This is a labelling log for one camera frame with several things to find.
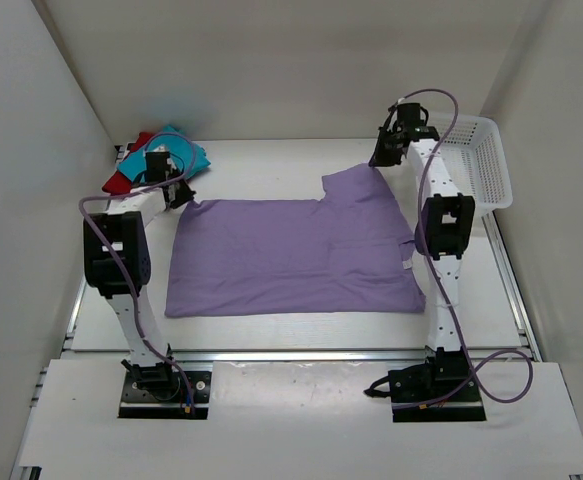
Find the teal t shirt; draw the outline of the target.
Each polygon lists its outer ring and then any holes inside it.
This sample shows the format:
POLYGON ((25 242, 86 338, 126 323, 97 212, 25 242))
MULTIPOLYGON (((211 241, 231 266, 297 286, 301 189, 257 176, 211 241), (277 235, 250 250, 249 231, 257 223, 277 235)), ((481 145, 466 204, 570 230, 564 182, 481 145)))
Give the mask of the teal t shirt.
POLYGON ((206 151, 200 145, 189 141, 180 130, 167 125, 159 132, 150 134, 143 145, 136 151, 130 152, 118 164, 117 171, 129 181, 134 181, 146 170, 146 156, 154 152, 158 147, 166 148, 176 168, 180 172, 186 173, 187 179, 197 175, 211 165, 206 151))

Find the red t shirt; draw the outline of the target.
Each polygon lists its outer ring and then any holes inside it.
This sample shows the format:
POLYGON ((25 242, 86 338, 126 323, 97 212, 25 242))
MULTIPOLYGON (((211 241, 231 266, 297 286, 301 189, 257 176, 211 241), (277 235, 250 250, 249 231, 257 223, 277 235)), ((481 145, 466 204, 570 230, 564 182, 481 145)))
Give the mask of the red t shirt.
MULTIPOLYGON (((123 159, 126 159, 131 153, 138 151, 148 142, 152 136, 153 133, 151 132, 140 132, 135 142, 129 143, 127 145, 128 152, 124 155, 123 159)), ((102 191, 109 195, 126 194, 129 193, 131 189, 132 181, 118 170, 116 170, 115 173, 102 186, 102 191)))

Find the purple t shirt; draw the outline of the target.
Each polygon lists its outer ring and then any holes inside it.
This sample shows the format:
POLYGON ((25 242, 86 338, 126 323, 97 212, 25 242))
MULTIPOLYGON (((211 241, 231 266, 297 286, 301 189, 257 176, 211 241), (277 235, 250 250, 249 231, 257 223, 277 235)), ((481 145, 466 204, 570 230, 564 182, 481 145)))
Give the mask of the purple t shirt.
POLYGON ((205 200, 183 210, 165 314, 421 313, 414 234, 383 175, 322 178, 319 200, 205 200))

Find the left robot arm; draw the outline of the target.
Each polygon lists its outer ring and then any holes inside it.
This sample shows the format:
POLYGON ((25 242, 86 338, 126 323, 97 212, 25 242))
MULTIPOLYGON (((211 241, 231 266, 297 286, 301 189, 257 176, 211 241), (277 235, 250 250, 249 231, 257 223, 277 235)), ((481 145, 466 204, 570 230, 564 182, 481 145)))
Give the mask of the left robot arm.
POLYGON ((123 362, 137 387, 161 403, 194 407, 194 392, 157 325, 147 287, 152 264, 146 226, 194 198, 182 162, 167 151, 145 155, 145 184, 127 194, 88 196, 83 217, 84 274, 115 313, 129 348, 123 362))

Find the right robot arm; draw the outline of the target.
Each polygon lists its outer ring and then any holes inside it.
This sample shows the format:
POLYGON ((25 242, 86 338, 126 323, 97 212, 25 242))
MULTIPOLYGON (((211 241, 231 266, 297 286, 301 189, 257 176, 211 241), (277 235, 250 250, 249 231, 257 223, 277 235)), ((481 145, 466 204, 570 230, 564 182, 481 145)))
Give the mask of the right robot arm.
POLYGON ((458 307, 461 262, 470 240, 475 200, 452 179, 441 152, 446 137, 428 119, 418 103, 390 107, 369 161, 371 167, 389 167, 406 160, 416 174, 414 239, 429 274, 429 333, 424 362, 392 371, 387 380, 392 406, 418 412, 457 394, 471 373, 458 307))

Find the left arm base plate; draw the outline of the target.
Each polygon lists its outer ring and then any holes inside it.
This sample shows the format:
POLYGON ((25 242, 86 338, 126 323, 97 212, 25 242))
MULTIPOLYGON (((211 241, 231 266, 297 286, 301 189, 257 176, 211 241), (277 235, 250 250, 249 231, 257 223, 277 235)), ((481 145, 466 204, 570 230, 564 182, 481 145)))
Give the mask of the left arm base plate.
POLYGON ((141 389, 132 376, 125 375, 118 417, 122 419, 206 420, 212 387, 211 371, 186 371, 193 388, 193 405, 185 387, 157 397, 141 389))

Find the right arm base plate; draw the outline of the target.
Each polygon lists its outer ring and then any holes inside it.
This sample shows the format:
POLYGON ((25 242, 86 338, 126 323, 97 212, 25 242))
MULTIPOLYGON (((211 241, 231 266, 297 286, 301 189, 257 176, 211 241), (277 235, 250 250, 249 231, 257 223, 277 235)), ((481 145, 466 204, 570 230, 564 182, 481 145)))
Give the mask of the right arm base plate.
POLYGON ((364 394, 388 399, 394 423, 483 422, 487 419, 481 394, 465 358, 425 362, 390 370, 364 394))

